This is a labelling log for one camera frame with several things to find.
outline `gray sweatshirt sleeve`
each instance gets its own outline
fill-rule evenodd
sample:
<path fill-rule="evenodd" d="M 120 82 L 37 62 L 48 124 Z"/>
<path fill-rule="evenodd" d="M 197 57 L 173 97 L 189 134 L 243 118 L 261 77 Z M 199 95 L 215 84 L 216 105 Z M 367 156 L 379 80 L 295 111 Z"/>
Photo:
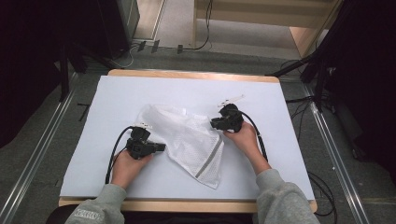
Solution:
<path fill-rule="evenodd" d="M 80 204 L 66 223 L 124 223 L 120 208 L 125 197 L 126 192 L 120 186 L 104 185 L 99 196 Z"/>
<path fill-rule="evenodd" d="M 269 223 L 319 223 L 312 213 L 303 192 L 293 183 L 285 182 L 275 169 L 261 172 L 256 183 L 260 224 Z"/>

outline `mesh laundry bag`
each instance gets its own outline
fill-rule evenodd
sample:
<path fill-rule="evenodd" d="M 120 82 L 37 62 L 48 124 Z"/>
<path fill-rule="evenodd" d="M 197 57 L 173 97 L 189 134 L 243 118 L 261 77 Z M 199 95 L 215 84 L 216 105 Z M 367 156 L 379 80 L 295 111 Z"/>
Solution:
<path fill-rule="evenodd" d="M 209 118 L 170 105 L 146 105 L 136 122 L 152 126 L 149 140 L 166 144 L 168 156 L 202 184 L 215 189 L 224 143 Z"/>

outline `hand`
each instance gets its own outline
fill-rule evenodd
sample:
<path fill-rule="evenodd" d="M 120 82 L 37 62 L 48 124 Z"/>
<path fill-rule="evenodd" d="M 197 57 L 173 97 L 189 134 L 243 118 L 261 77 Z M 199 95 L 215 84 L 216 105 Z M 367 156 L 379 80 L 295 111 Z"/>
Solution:
<path fill-rule="evenodd" d="M 140 170 L 152 159 L 152 154 L 140 160 L 132 158 L 128 151 L 122 151 L 113 166 L 111 184 L 127 189 L 130 183 L 137 177 Z"/>
<path fill-rule="evenodd" d="M 250 160 L 256 175 L 264 170 L 271 169 L 268 161 L 262 156 L 257 145 L 256 130 L 247 122 L 242 123 L 242 128 L 238 133 L 223 132 L 224 135 L 236 144 Z"/>

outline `black pants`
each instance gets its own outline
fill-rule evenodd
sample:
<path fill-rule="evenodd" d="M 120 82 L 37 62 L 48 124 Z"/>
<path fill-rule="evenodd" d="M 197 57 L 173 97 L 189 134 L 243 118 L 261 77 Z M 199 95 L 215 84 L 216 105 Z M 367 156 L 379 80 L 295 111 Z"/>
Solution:
<path fill-rule="evenodd" d="M 56 208 L 47 219 L 47 224 L 64 224 L 76 209 L 77 204 Z M 122 212 L 125 223 L 134 224 L 251 224 L 251 214 L 233 213 L 160 213 Z"/>

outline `person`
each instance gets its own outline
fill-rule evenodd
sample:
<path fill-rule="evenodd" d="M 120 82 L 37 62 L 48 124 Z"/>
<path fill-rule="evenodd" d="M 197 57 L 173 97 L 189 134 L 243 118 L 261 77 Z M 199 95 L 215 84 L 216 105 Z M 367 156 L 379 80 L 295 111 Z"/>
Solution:
<path fill-rule="evenodd" d="M 295 184 L 285 182 L 262 156 L 256 132 L 249 123 L 243 122 L 238 133 L 223 133 L 244 152 L 257 175 L 259 223 L 318 223 L 303 192 Z M 113 167 L 111 183 L 104 185 L 96 199 L 80 204 L 66 223 L 124 223 L 120 207 L 125 190 L 151 159 L 152 155 L 134 160 L 128 152 L 121 152 Z"/>

